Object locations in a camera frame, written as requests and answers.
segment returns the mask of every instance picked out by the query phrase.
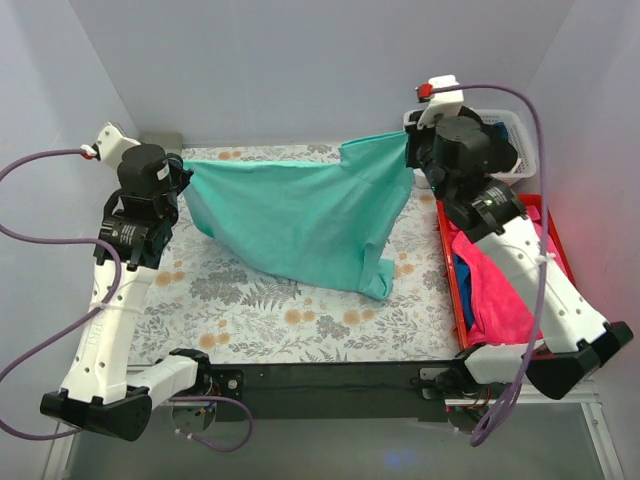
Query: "dark blue fabric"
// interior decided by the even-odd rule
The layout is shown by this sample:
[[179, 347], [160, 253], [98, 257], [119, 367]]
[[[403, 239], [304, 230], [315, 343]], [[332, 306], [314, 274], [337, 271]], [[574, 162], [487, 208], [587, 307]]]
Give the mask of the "dark blue fabric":
[[464, 323], [469, 330], [476, 321], [471, 308], [471, 269], [455, 253], [453, 254], [453, 265], [456, 269], [456, 278], [458, 279], [458, 292], [460, 292], [460, 301], [462, 303], [462, 312], [464, 313]]

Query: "pink cloth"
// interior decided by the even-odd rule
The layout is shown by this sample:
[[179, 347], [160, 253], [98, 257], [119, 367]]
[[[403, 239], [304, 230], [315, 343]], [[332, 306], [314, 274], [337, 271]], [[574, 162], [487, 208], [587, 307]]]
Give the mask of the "pink cloth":
[[[527, 214], [540, 236], [540, 213], [527, 207]], [[457, 233], [453, 252], [469, 265], [471, 270], [471, 308], [475, 322], [468, 333], [469, 343], [486, 342], [490, 345], [527, 343], [533, 315], [509, 284], [502, 272], [462, 233]], [[549, 238], [549, 251], [556, 254], [556, 262], [566, 273], [553, 240]]]

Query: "white wall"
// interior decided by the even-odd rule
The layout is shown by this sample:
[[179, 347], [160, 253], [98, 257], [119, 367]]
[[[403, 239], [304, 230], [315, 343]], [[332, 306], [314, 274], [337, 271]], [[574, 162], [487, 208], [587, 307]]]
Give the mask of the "white wall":
[[[530, 88], [549, 150], [550, 207], [580, 289], [640, 336], [640, 5], [579, 0]], [[638, 478], [640, 348], [598, 374], [627, 478]]]
[[[0, 0], [0, 165], [52, 148], [91, 143], [106, 120], [133, 123], [67, 0]], [[0, 222], [43, 236], [95, 236], [115, 175], [80, 157], [42, 160], [0, 188]], [[87, 308], [89, 247], [40, 247], [0, 238], [0, 366], [74, 321]], [[40, 398], [56, 390], [77, 336], [54, 345], [0, 386], [0, 415], [31, 433], [52, 433]], [[50, 442], [0, 432], [0, 477], [40, 478]]]
[[573, 0], [71, 3], [141, 130], [245, 145], [396, 130], [431, 76], [524, 89]]

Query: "turquoise fabric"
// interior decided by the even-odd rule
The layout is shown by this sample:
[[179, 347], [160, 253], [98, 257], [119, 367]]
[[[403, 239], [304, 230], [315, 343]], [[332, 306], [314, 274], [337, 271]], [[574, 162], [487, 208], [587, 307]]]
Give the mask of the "turquoise fabric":
[[384, 299], [381, 259], [411, 192], [403, 132], [347, 142], [339, 164], [185, 160], [196, 227], [247, 264], [310, 285]]

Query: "floral tablecloth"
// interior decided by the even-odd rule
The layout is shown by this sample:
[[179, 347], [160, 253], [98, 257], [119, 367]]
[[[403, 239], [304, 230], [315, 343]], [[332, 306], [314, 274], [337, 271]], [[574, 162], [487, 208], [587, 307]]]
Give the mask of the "floral tablecloth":
[[[193, 148], [211, 161], [335, 163], [337, 146]], [[396, 262], [386, 301], [260, 273], [193, 225], [184, 200], [174, 237], [138, 318], [129, 363], [151, 364], [176, 347], [216, 363], [394, 361], [458, 351], [435, 201], [415, 188], [383, 257]]]

